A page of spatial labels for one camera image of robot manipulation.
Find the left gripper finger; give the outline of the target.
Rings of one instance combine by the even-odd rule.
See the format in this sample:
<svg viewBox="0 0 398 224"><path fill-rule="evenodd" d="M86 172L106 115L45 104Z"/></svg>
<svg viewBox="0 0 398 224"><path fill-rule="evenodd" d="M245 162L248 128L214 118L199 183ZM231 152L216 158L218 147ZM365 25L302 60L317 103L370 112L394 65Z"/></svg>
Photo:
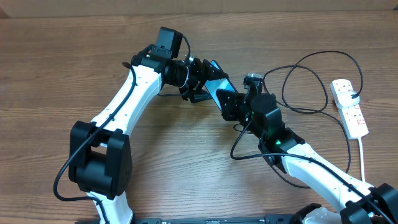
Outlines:
<svg viewBox="0 0 398 224"><path fill-rule="evenodd" d="M193 89L189 93L189 100L191 103L199 103L205 100L212 100L211 94L203 89Z"/></svg>
<svg viewBox="0 0 398 224"><path fill-rule="evenodd" d="M205 67L204 73L205 73L205 80L208 81L213 81L213 80L220 80L224 78L228 78L228 74L225 73L222 69L216 68L214 65L212 65L209 61L204 60L203 65Z"/></svg>

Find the blue Samsung smartphone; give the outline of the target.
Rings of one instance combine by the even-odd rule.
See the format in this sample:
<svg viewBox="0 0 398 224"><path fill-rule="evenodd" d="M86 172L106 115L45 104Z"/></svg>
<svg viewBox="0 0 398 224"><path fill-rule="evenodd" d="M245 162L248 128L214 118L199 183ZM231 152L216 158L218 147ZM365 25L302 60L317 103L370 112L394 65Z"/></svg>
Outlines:
<svg viewBox="0 0 398 224"><path fill-rule="evenodd" d="M217 63L217 61L212 60L210 62L212 65L214 65L216 68L220 68L220 65ZM205 87L208 90L208 92L211 94L211 96L213 97L214 102L216 103L217 107L221 110L221 106L220 103L217 99L216 96L216 91L218 89L221 90L229 90L229 91L235 91L237 92L237 90L235 89L235 87L233 86L233 84L231 83L229 77L228 78L224 78L224 79L220 79L220 80L213 80L213 81L206 81L205 82Z"/></svg>

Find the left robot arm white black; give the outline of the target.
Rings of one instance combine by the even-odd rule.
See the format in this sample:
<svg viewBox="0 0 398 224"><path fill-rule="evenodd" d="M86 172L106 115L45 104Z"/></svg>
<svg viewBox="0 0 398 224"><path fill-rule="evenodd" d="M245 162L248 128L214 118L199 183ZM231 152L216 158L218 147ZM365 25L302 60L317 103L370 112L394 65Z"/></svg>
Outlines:
<svg viewBox="0 0 398 224"><path fill-rule="evenodd" d="M122 87L109 105L89 123L77 121L70 133L70 156L57 174L54 195L61 201L91 200L98 223L133 223L134 213L126 198L132 172L130 136L138 119L164 85L176 86L183 100L214 100L216 91L234 87L216 61L187 54L177 60L180 32L161 27L156 43L130 62Z"/></svg>

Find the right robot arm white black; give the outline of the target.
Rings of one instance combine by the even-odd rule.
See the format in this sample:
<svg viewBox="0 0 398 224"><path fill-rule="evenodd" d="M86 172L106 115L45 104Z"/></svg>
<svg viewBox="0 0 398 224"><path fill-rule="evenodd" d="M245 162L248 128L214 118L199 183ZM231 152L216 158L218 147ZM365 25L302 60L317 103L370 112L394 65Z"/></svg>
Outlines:
<svg viewBox="0 0 398 224"><path fill-rule="evenodd" d="M259 157L307 184L337 211L327 216L323 208L317 208L302 222L373 223L378 218L397 223L397 190L388 184L373 187L322 158L285 127L274 95L217 90L216 96L224 119L243 123L259 138Z"/></svg>

